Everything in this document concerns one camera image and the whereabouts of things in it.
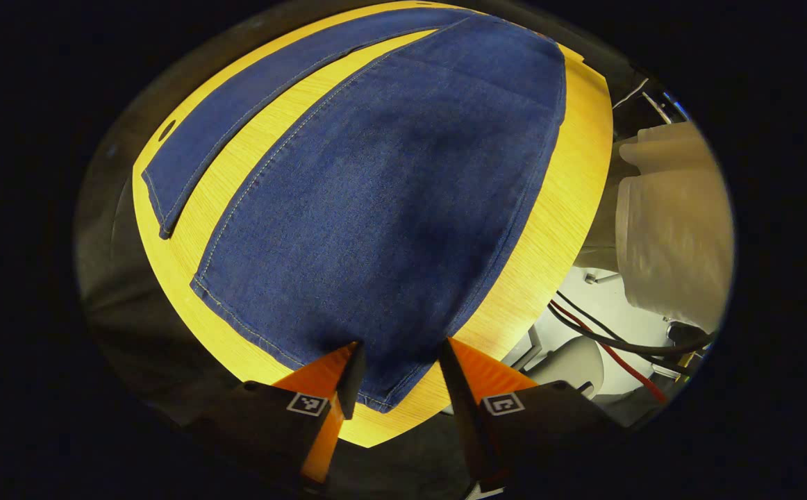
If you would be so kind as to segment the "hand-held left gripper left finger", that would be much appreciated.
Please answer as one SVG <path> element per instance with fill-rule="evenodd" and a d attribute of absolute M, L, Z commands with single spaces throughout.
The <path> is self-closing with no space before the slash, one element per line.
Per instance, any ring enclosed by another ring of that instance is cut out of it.
<path fill-rule="evenodd" d="M 272 384 L 246 381 L 191 421 L 193 438 L 295 497 L 320 497 L 353 417 L 365 351 L 351 342 Z"/>

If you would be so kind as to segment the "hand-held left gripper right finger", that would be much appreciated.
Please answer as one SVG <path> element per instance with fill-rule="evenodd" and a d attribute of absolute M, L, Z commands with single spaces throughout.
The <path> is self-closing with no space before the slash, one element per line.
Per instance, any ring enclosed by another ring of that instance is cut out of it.
<path fill-rule="evenodd" d="M 539 384 L 457 339 L 439 364 L 469 475 L 486 499 L 579 499 L 626 437 L 571 384 Z"/>

